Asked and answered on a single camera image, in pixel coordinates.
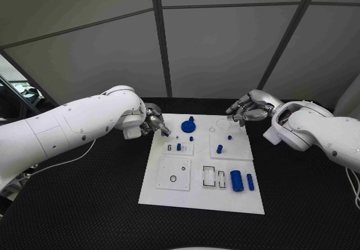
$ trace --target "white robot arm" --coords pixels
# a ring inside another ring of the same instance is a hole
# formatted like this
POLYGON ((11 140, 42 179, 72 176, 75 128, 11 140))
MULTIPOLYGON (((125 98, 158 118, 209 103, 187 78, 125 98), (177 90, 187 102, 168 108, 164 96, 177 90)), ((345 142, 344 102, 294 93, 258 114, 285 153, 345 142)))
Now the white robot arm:
POLYGON ((128 86, 111 88, 46 113, 0 126, 0 190, 34 164, 102 137, 112 128, 132 139, 167 129, 161 110, 128 86))
POLYGON ((334 117, 312 102, 284 103, 261 90, 252 90, 229 107, 229 120, 259 121, 272 117, 272 126, 263 137, 276 145, 281 141, 298 151, 315 144, 327 157, 344 167, 360 172, 360 121, 334 117))

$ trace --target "gray wall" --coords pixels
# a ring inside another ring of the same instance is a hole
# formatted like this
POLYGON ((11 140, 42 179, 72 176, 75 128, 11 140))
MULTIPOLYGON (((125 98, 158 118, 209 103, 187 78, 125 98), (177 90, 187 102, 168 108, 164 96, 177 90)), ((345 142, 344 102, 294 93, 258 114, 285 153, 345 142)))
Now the gray wall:
POLYGON ((299 3, 13 0, 0 48, 57 104, 119 84, 142 97, 239 98, 272 65, 263 90, 333 108, 360 73, 360 0, 320 0, 304 16, 299 3))

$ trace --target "textured black surface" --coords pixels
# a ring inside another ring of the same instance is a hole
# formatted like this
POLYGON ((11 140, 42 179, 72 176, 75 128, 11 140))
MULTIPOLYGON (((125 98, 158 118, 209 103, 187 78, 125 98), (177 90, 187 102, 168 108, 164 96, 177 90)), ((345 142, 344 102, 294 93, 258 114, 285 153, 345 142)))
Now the textured black surface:
MULTIPOLYGON (((164 113, 223 115, 232 100, 144 98, 164 113)), ((265 215, 138 205, 153 136, 98 139, 89 154, 30 178, 0 221, 0 249, 360 249, 360 211, 344 168, 262 137, 249 122, 265 215)), ((76 158, 63 153, 42 168, 76 158)))

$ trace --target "white cable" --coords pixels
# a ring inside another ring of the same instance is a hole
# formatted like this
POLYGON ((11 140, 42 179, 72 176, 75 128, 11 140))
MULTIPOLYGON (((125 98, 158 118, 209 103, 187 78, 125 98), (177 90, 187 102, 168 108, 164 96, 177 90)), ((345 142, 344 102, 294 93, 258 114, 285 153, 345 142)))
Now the white cable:
POLYGON ((96 139, 93 140, 92 145, 91 145, 89 148, 88 148, 88 151, 85 152, 85 154, 83 154, 79 158, 76 158, 76 159, 73 159, 73 160, 69 160, 69 161, 66 161, 66 162, 63 162, 63 163, 59 163, 59 164, 55 164, 55 165, 46 167, 45 169, 42 169, 42 170, 39 170, 37 172, 32 173, 29 176, 20 178, 19 180, 14 180, 14 181, 11 182, 11 184, 14 184, 14 183, 20 182, 21 180, 30 178, 30 176, 33 176, 34 174, 40 173, 43 170, 46 170, 46 169, 49 169, 49 168, 52 168, 52 167, 56 167, 56 166, 59 166, 59 165, 63 165, 63 164, 66 164, 66 163, 72 163, 73 161, 76 161, 78 159, 81 159, 81 158, 86 155, 86 153, 91 151, 92 146, 93 146, 93 144, 95 144, 95 141, 96 141, 96 139))
POLYGON ((358 177, 357 177, 354 171, 351 170, 351 173, 353 173, 356 181, 357 181, 357 191, 356 191, 354 184, 353 184, 353 181, 350 179, 348 169, 347 168, 345 168, 345 172, 347 172, 347 178, 348 178, 348 181, 350 181, 350 185, 351 185, 351 188, 353 188, 353 191, 354 191, 354 204, 356 204, 357 208, 360 209, 360 205, 358 205, 358 201, 360 201, 360 197, 358 197, 358 194, 360 194, 360 181, 358 181, 358 177))

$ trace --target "blue gear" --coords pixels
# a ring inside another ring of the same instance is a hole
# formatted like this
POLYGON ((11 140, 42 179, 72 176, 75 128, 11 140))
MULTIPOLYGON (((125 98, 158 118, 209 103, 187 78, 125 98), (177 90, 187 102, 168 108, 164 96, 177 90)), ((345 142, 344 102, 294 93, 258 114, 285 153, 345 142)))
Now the blue gear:
POLYGON ((196 125, 193 123, 193 117, 190 116, 189 121, 184 121, 181 124, 181 130, 186 133, 191 133, 194 131, 194 129, 196 129, 196 125))

